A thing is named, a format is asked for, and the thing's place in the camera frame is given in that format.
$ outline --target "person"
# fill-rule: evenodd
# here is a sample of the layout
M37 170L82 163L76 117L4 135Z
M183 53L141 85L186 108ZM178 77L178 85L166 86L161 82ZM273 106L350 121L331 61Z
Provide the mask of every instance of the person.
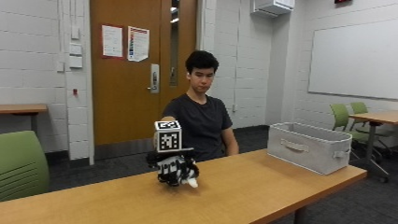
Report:
M218 69L211 53L195 50L185 61L189 89L170 101L162 111L161 121L177 120L181 126L182 147L194 150L185 153L195 161L207 161L238 154L238 145L223 102L205 93L210 89Z

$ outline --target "fiducial marker cube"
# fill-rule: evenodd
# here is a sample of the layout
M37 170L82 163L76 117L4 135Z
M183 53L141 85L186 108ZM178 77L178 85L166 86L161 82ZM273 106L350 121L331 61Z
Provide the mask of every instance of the fiducial marker cube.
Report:
M178 121L155 121L154 128L157 138L157 151L159 153L182 151L181 126Z

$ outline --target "gray plastic bin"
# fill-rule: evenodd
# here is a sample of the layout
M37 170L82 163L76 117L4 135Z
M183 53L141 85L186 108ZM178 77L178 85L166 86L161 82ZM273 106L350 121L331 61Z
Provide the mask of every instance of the gray plastic bin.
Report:
M348 133L301 123L270 126L267 153L322 175L348 165Z

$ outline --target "paper sign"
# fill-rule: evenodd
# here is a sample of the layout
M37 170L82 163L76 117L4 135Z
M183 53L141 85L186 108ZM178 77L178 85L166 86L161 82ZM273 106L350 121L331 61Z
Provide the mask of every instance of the paper sign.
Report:
M149 30L128 27L128 61L138 62L147 58Z
M124 56L124 28L102 25L102 56Z

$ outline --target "small robot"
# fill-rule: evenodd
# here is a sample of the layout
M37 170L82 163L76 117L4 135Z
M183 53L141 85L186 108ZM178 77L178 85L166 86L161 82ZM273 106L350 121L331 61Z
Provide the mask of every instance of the small robot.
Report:
M189 184L198 187L199 169L193 158L183 156L191 147L181 148L181 126L177 120L155 121L154 147L146 155L149 167L158 168L158 180L171 187Z

